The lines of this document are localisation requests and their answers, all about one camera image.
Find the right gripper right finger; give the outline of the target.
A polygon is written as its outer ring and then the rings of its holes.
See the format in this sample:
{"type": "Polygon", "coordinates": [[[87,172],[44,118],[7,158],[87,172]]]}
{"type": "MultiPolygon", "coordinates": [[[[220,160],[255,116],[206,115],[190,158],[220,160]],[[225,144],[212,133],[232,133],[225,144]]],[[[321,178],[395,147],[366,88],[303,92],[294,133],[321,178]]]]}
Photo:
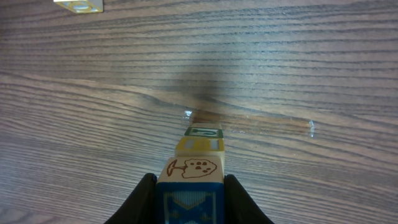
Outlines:
{"type": "Polygon", "coordinates": [[[274,224],[232,174],[224,177],[224,211],[226,224],[274,224]]]}

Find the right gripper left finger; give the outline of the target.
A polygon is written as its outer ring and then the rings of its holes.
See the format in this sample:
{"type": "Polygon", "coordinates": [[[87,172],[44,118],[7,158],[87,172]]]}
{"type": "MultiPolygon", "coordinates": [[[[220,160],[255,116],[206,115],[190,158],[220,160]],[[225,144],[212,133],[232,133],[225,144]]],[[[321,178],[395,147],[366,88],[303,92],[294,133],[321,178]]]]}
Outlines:
{"type": "Polygon", "coordinates": [[[147,173],[104,224],[155,224],[155,174],[147,173]]]}

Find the blue letter X block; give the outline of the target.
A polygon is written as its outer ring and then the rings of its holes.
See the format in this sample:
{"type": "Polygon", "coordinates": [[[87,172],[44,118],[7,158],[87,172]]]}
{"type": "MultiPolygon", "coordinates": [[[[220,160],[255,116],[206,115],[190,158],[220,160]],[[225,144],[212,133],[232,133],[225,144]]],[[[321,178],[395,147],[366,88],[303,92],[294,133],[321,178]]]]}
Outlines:
{"type": "Polygon", "coordinates": [[[155,185],[157,223],[224,224],[224,173],[215,156],[172,157],[155,185]]]}

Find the white block green number side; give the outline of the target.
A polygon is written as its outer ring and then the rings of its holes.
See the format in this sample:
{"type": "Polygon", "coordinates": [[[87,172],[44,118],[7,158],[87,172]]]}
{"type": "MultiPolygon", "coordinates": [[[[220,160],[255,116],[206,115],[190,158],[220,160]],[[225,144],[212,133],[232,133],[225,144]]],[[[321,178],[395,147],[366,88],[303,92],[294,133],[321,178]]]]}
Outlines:
{"type": "Polygon", "coordinates": [[[224,139],[184,136],[175,147],[175,156],[217,156],[224,169],[224,139]]]}

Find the wooden block airplane drawing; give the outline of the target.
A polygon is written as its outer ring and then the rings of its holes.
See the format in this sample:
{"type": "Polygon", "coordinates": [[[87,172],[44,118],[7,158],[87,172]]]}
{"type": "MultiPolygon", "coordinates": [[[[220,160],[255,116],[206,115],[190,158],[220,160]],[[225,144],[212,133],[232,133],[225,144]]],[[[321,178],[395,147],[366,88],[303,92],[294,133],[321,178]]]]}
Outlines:
{"type": "Polygon", "coordinates": [[[187,128],[184,135],[223,139],[223,130],[220,124],[194,123],[187,128]]]}

